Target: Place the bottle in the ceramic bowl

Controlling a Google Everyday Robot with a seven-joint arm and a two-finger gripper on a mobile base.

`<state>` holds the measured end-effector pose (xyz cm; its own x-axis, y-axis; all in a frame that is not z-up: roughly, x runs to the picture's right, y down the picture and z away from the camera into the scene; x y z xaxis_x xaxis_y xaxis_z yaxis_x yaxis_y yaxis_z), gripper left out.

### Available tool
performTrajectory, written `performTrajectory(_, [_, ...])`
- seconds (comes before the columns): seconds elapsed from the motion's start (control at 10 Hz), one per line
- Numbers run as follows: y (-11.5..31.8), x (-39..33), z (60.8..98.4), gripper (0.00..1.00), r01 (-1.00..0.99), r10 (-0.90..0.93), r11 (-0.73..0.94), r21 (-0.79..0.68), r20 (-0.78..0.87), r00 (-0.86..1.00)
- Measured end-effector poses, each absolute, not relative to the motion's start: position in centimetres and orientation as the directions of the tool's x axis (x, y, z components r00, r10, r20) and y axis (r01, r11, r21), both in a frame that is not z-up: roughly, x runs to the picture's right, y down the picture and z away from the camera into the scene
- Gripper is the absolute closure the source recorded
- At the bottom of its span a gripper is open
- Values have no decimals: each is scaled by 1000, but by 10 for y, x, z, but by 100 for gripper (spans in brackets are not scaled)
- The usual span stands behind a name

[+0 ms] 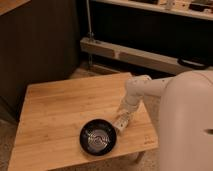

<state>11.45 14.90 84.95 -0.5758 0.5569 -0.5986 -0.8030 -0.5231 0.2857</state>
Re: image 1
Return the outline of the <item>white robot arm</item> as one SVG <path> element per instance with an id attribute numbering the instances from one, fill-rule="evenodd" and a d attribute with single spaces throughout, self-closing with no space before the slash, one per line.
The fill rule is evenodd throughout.
<path id="1" fill-rule="evenodd" d="M 161 98 L 159 171 L 213 171 L 213 71 L 132 77 L 125 83 L 120 110 L 135 112 L 146 95 Z"/>

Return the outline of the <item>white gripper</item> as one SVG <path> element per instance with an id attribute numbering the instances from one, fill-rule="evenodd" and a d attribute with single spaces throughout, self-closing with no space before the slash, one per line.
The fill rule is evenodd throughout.
<path id="1" fill-rule="evenodd" d="M 140 101 L 139 100 L 128 100 L 124 98 L 117 110 L 118 115 L 132 115 L 139 108 Z"/>

